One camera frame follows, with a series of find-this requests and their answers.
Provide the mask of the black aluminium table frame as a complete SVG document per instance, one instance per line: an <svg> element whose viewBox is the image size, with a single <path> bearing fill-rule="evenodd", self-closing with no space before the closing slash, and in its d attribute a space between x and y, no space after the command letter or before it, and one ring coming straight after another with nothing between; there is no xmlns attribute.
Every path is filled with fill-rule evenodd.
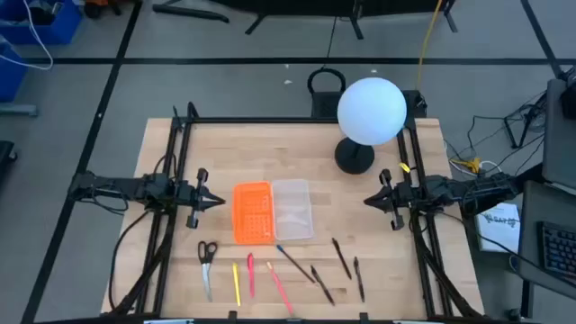
<svg viewBox="0 0 576 324"><path fill-rule="evenodd" d="M209 209L196 229L185 225L188 208L175 216L175 232L165 271L156 271L136 307L161 316L222 319L235 311L240 319L291 317L266 261L279 276L294 317L306 320L350 320L360 313L371 319L420 320L427 316L419 264L410 229L392 230L388 214L364 204L379 191L380 172L394 181L403 173L395 142L376 148L373 166L364 174L342 172L334 149L342 134L336 123L306 118L260 118L247 121L207 119L191 130L184 177L199 168L209 172L210 190L226 203ZM311 283L276 247L239 245L232 229L230 201L235 185L244 182L304 179L309 183L314 236L280 245L311 273L314 266L328 287L332 306L320 285ZM331 242L335 238L352 275L348 279ZM212 302L203 287L197 246L218 244L212 260ZM248 254L255 259L255 288L249 294ZM358 257L365 302L358 291L354 257ZM235 300L232 264L239 267L241 306Z"/></svg>

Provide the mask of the black pen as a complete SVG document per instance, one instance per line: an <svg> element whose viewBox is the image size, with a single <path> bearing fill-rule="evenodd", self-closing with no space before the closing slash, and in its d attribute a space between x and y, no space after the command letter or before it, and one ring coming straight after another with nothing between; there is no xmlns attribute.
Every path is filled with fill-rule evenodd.
<svg viewBox="0 0 576 324"><path fill-rule="evenodd" d="M329 303L332 306L336 306L336 303L335 303L331 293L329 292L328 287L324 284L324 282L320 278L318 271L316 270L316 268L313 265L310 266L310 271L311 271L312 276L314 277L314 280L319 284L321 290L323 291L323 293L327 297Z"/></svg>
<svg viewBox="0 0 576 324"><path fill-rule="evenodd" d="M365 302L365 288L364 288L364 283L363 283L363 279L361 276L359 259L357 256L354 257L353 265L354 265L355 275L356 275L356 279L357 279L357 286L358 286L358 291L359 291L359 295L361 298L361 302L364 303Z"/></svg>
<svg viewBox="0 0 576 324"><path fill-rule="evenodd" d="M350 272L349 267L347 265L347 261L345 260L345 258L343 256L343 253L341 251L341 247L340 247L338 241L335 238L332 238L331 242L332 242L332 244L333 244L333 246L337 252L338 259L340 260L341 265L343 266L343 269L346 273L346 276L348 277L348 279L352 280L351 272Z"/></svg>

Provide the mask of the yellow pen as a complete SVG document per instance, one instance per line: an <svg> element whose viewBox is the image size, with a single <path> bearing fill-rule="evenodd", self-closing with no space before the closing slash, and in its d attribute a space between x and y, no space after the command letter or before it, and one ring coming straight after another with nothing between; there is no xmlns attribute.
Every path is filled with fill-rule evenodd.
<svg viewBox="0 0 576 324"><path fill-rule="evenodd" d="M235 290L235 300L237 305L241 306L241 292L240 292L240 278L239 278L239 265L238 263L234 262L232 264L232 273L233 273L233 280L234 280L234 290Z"/></svg>

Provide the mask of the white printed booklet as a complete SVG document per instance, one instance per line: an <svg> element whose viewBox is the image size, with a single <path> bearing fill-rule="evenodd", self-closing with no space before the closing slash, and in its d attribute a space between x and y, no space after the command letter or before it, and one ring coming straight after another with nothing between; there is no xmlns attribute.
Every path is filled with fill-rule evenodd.
<svg viewBox="0 0 576 324"><path fill-rule="evenodd" d="M482 252L506 253L505 248L517 253L520 218L515 204L501 202L475 216L476 229L482 238L478 239Z"/></svg>

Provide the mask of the black-handled scissors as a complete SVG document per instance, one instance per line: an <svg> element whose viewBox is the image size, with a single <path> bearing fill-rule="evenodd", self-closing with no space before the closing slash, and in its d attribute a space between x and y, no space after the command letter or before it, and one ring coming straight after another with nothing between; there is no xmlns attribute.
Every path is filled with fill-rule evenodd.
<svg viewBox="0 0 576 324"><path fill-rule="evenodd" d="M202 266L202 281L208 302L212 302L212 289L210 284L210 269L212 260L218 250L218 244L213 242L200 241L197 246L198 258Z"/></svg>

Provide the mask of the white globe lamp black stand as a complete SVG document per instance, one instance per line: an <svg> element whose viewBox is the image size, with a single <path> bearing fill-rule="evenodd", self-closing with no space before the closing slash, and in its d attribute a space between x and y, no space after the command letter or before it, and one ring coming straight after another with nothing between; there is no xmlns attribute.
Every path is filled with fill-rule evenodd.
<svg viewBox="0 0 576 324"><path fill-rule="evenodd" d="M345 135L335 148L337 166L351 175L366 172L374 148L396 138L407 113L404 94L393 82L380 77L355 81L337 104L337 124Z"/></svg>

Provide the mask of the blue storage bin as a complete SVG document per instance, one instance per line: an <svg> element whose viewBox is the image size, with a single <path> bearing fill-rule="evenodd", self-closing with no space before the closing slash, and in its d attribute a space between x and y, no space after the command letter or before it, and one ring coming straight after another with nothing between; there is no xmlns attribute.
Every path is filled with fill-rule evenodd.
<svg viewBox="0 0 576 324"><path fill-rule="evenodd" d="M51 24L33 22L34 29L44 45L69 44L82 20L77 5L72 0L44 0L52 7L60 3ZM23 0L5 0L0 8L0 35L16 45L39 44L29 25Z"/></svg>
<svg viewBox="0 0 576 324"><path fill-rule="evenodd" d="M16 97L27 72L27 67L15 62L22 62L22 58L8 43L0 43L0 103L11 102Z"/></svg>

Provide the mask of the black power supply box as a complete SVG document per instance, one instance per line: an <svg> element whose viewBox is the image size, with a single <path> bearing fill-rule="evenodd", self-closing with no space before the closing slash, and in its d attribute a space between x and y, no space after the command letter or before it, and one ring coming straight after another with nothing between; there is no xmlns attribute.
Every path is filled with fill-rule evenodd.
<svg viewBox="0 0 576 324"><path fill-rule="evenodd" d="M428 104L419 90L402 91L406 104L407 115L409 118L426 118Z"/></svg>

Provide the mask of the clear plastic supply box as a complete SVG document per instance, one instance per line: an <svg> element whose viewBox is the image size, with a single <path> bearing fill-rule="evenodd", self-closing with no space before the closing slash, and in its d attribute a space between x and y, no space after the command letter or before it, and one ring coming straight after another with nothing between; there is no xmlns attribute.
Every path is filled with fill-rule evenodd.
<svg viewBox="0 0 576 324"><path fill-rule="evenodd" d="M272 182L274 237L278 241L314 236L309 183L303 179Z"/></svg>

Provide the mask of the grey desk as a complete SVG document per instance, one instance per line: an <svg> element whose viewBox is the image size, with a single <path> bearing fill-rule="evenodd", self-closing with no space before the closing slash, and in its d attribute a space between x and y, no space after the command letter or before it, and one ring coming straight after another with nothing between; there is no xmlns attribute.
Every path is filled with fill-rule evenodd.
<svg viewBox="0 0 576 324"><path fill-rule="evenodd" d="M548 221L576 229L576 195L528 182L523 194L518 275L548 290L576 299L576 279L546 271L540 264L537 223Z"/></svg>

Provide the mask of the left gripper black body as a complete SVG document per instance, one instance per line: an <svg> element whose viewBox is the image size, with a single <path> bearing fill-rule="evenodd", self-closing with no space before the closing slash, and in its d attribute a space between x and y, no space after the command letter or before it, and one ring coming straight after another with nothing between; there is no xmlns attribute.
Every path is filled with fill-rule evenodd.
<svg viewBox="0 0 576 324"><path fill-rule="evenodd" d="M175 195L175 204L192 208L191 214L187 217L186 226L190 229L198 227L198 213L204 212L211 207L207 201L209 190L205 186L208 179L208 171L200 168L197 173L197 186L189 185L187 181L178 183Z"/></svg>

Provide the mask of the grey side table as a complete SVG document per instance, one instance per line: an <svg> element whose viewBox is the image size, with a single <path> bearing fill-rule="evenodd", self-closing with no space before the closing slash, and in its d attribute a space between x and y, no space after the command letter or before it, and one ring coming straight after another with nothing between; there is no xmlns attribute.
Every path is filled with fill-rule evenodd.
<svg viewBox="0 0 576 324"><path fill-rule="evenodd" d="M566 83L547 83L544 128L543 176L546 180L576 190L576 120L563 116L561 95Z"/></svg>

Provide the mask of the pink marker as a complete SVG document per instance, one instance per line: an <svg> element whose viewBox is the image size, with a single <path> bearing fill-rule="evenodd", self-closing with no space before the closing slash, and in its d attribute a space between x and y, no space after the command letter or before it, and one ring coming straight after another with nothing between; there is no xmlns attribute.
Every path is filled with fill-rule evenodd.
<svg viewBox="0 0 576 324"><path fill-rule="evenodd" d="M255 288L255 259L252 253L247 255L247 269L249 278L249 294L250 298L253 299L256 294Z"/></svg>

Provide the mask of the black vented electronics box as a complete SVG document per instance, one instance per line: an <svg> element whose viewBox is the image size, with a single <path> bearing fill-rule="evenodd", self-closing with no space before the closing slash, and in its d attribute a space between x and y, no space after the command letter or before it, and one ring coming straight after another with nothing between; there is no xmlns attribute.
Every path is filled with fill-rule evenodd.
<svg viewBox="0 0 576 324"><path fill-rule="evenodd" d="M313 92L311 94L311 117L336 119L341 92Z"/></svg>

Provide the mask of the black keyboard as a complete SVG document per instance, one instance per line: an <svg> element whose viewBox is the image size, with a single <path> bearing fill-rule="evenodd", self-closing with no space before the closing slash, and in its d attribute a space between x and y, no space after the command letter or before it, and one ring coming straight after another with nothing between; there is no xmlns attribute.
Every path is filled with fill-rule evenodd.
<svg viewBox="0 0 576 324"><path fill-rule="evenodd" d="M539 257L548 272L576 279L576 229L548 221L539 221Z"/></svg>

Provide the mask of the orange plastic box lid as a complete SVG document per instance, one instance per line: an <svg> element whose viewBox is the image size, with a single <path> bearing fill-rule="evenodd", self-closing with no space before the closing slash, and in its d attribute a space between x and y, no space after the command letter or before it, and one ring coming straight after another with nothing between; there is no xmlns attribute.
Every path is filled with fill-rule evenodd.
<svg viewBox="0 0 576 324"><path fill-rule="evenodd" d="M242 183L234 187L232 225L239 245L275 242L274 200L269 182Z"/></svg>

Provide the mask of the pink pencil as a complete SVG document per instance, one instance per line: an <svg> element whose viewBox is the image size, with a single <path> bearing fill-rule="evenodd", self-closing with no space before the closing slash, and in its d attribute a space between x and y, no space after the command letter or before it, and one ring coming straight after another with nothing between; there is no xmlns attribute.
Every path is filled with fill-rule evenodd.
<svg viewBox="0 0 576 324"><path fill-rule="evenodd" d="M275 269L274 269L273 265L271 264L271 262L266 261L266 266L267 266L267 268L268 268L271 276L273 277L275 286L276 286L278 292L279 292L280 295L281 295L281 298L282 298L282 300L283 300L284 306L285 306L286 309L288 310L290 316L293 317L293 316L294 316L293 306L292 306L292 304L291 304L291 303L289 302L289 300L288 300L287 294L286 294L286 292L285 292L285 290L284 290L284 287L283 287L283 285L282 285L282 282L281 282L279 276L278 276L277 273L275 272Z"/></svg>

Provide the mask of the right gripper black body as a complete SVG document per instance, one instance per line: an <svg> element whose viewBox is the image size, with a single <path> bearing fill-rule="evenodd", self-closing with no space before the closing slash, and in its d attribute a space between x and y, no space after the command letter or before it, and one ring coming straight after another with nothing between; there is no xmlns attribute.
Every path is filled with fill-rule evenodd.
<svg viewBox="0 0 576 324"><path fill-rule="evenodd" d="M391 229L401 230L404 225L404 219L400 215L399 208L408 208L410 211L409 229L413 230L414 222L419 221L422 211L417 209L416 190L408 181L400 182L392 186L391 171L385 168L379 175L382 186L388 185L391 188L390 196L384 200L392 203Z"/></svg>

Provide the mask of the brown pencil blue eraser cap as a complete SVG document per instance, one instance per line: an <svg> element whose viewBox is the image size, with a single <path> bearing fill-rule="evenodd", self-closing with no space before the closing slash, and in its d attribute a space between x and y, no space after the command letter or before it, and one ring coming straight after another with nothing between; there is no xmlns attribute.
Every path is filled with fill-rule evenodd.
<svg viewBox="0 0 576 324"><path fill-rule="evenodd" d="M300 263L293 258L285 249L283 246L281 245L276 245L277 250L283 254L312 284L316 283L316 280L314 279L314 277L311 275L310 272L308 272L307 270L304 269L304 267L302 265L300 265Z"/></svg>

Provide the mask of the black partition foot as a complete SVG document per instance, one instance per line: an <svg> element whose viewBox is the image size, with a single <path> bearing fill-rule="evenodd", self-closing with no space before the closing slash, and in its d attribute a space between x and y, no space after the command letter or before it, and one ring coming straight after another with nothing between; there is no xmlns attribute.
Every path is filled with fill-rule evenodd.
<svg viewBox="0 0 576 324"><path fill-rule="evenodd" d="M223 23L230 22L230 19L228 17L220 13L176 7L172 6L171 4L153 4L152 11L159 14L173 14L179 16L199 18L204 20L220 21Z"/></svg>

